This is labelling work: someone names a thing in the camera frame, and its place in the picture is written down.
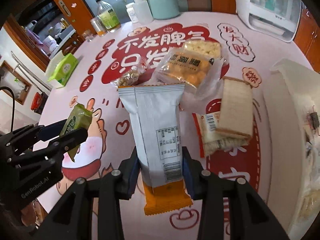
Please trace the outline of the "orange liquid jar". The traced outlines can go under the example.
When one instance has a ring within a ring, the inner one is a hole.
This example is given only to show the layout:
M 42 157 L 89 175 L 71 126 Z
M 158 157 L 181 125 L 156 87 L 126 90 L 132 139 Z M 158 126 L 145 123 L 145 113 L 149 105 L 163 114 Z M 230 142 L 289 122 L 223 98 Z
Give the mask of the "orange liquid jar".
M 100 37 L 104 36 L 107 33 L 105 26 L 98 17 L 92 18 L 90 20 L 90 23 Z

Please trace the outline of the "orange puffed snack bag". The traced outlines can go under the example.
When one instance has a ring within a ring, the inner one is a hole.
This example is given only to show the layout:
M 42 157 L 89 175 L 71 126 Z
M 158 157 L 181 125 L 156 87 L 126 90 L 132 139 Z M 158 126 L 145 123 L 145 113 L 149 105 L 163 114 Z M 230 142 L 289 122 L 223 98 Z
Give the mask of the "orange puffed snack bag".
M 175 48 L 157 65 L 152 79 L 166 85 L 184 83 L 187 93 L 205 98 L 217 87 L 224 62 L 223 57 Z

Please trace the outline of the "white squeeze bottle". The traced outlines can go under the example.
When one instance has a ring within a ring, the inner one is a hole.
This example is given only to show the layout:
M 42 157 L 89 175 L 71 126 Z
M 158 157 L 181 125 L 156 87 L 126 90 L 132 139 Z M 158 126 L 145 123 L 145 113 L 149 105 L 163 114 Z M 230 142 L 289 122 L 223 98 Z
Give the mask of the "white squeeze bottle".
M 133 8 L 139 23 L 149 24 L 153 21 L 147 0 L 134 0 Z

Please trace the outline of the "green snack packet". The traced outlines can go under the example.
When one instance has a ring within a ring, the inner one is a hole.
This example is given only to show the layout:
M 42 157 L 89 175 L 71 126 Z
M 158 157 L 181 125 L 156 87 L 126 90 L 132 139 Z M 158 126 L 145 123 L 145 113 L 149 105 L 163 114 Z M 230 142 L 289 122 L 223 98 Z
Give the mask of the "green snack packet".
M 88 130 L 92 122 L 92 112 L 87 110 L 83 104 L 77 103 L 69 117 L 67 118 L 59 137 L 71 133 L 77 129 L 84 128 Z

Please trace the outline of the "white plastic bin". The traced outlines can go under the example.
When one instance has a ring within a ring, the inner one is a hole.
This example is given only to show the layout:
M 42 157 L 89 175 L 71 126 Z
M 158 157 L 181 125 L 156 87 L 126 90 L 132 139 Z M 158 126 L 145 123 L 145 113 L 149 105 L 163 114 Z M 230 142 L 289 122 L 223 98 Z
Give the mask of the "white plastic bin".
M 319 213 L 319 136 L 303 127 L 304 105 L 319 116 L 319 74 L 282 59 L 263 83 L 271 136 L 267 204 L 290 239 L 302 239 Z

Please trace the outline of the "white orange snack pouch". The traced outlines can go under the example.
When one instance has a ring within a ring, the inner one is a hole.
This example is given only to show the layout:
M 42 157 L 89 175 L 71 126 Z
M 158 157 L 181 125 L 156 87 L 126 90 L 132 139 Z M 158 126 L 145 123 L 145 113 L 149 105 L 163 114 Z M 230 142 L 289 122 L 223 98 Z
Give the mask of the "white orange snack pouch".
M 192 205 L 183 181 L 179 103 L 185 84 L 118 89 L 129 113 L 141 166 L 147 216 Z

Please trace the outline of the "white countertop sterilizer cabinet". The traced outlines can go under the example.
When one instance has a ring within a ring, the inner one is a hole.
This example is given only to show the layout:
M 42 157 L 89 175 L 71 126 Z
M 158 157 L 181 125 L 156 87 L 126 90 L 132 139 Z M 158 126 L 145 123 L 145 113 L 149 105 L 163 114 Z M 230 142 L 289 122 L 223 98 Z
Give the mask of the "white countertop sterilizer cabinet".
M 245 25 L 286 43 L 296 35 L 302 7 L 301 0 L 236 0 L 236 13 Z

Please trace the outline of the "white red cracker packet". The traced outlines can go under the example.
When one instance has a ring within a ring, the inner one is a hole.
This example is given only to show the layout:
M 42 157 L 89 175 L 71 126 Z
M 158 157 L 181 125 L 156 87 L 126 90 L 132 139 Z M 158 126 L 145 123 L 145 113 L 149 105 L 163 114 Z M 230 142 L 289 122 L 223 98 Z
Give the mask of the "white red cracker packet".
M 205 115 L 193 113 L 197 134 L 199 137 L 200 156 L 202 158 L 214 154 L 218 150 L 230 150 L 234 147 L 247 146 L 245 139 L 228 137 L 217 133 L 216 127 L 219 122 L 220 112 Z

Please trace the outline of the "small glass cup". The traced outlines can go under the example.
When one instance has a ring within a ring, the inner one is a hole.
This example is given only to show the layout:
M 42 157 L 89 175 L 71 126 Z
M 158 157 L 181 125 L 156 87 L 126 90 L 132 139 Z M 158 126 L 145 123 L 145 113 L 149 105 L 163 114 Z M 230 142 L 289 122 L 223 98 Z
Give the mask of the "small glass cup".
M 87 42 L 92 42 L 94 35 L 92 32 L 88 29 L 82 33 L 82 37 L 87 41 Z

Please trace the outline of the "beige wafer pack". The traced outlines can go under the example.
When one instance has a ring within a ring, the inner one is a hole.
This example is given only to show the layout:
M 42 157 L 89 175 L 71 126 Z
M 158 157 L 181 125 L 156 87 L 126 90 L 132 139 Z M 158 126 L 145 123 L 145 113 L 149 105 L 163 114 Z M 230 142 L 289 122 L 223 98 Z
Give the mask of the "beige wafer pack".
M 217 133 L 237 139 L 253 136 L 253 93 L 249 83 L 223 77 L 223 91 Z

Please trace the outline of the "white puffed cracker packet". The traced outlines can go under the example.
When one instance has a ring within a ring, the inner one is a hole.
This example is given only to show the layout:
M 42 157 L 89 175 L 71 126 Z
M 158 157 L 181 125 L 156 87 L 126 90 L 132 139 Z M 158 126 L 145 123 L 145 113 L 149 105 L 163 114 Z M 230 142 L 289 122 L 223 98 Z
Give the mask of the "white puffed cracker packet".
M 185 41 L 183 47 L 188 51 L 193 51 L 209 58 L 221 58 L 221 44 L 219 42 L 188 40 Z

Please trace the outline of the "dark chocolate clear packet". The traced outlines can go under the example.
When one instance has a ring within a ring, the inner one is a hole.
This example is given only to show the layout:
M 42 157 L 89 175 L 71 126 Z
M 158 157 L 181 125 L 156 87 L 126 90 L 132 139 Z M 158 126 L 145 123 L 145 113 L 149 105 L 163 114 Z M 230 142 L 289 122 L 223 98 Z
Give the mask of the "dark chocolate clear packet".
M 319 116 L 315 110 L 315 105 L 304 105 L 303 127 L 307 135 L 312 137 L 319 136 Z

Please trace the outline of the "green label glass bottle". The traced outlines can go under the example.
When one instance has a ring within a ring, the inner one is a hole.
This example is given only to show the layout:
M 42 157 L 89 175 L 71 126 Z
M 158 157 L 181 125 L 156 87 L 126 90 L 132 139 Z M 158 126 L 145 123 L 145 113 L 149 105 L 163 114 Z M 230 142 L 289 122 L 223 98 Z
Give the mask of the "green label glass bottle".
M 114 33 L 121 27 L 120 20 L 112 5 L 103 0 L 96 0 L 98 5 L 98 17 L 108 32 Z

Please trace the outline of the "green tissue box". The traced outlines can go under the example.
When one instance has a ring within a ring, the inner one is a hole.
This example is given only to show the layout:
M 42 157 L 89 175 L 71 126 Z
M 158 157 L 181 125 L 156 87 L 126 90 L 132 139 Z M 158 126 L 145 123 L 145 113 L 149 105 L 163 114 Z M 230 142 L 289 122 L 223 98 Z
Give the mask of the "green tissue box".
M 44 74 L 47 82 L 56 89 L 65 87 L 78 63 L 73 54 L 63 55 L 62 51 L 59 51 L 47 66 Z

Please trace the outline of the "clear nut mix packet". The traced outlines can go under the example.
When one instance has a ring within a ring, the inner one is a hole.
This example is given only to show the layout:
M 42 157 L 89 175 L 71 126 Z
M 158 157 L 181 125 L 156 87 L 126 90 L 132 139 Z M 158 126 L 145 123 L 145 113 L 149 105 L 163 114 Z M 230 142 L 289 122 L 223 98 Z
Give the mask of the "clear nut mix packet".
M 136 66 L 133 66 L 119 78 L 111 81 L 111 84 L 117 88 L 133 86 L 137 84 L 140 76 L 142 76 L 148 69 L 150 69 L 149 63 L 146 59 L 141 59 Z

